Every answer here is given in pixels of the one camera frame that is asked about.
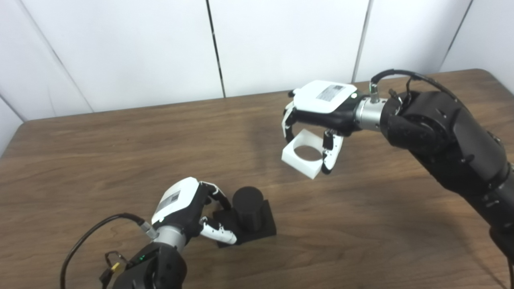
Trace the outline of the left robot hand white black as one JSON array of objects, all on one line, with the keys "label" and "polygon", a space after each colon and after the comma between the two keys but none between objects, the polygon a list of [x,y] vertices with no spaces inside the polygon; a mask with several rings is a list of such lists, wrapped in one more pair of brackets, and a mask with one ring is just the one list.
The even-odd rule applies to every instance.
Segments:
[{"label": "left robot hand white black", "polygon": [[229,245],[237,243],[234,232],[203,215],[204,207],[212,201],[218,202],[224,210],[232,208],[224,192],[214,183],[187,177],[172,185],[152,216],[151,225],[156,231],[153,242],[169,245],[179,253],[192,238],[200,235]]}]

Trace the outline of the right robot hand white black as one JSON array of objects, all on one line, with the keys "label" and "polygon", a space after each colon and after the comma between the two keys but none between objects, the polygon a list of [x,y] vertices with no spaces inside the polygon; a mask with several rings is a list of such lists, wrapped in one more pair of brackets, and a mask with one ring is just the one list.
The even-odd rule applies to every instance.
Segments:
[{"label": "right robot hand white black", "polygon": [[284,138],[294,140],[296,123],[324,127],[320,170],[326,175],[332,172],[345,137],[360,130],[381,130],[386,100],[371,97],[352,84],[315,80],[288,96],[292,101],[285,106],[281,121]]}]

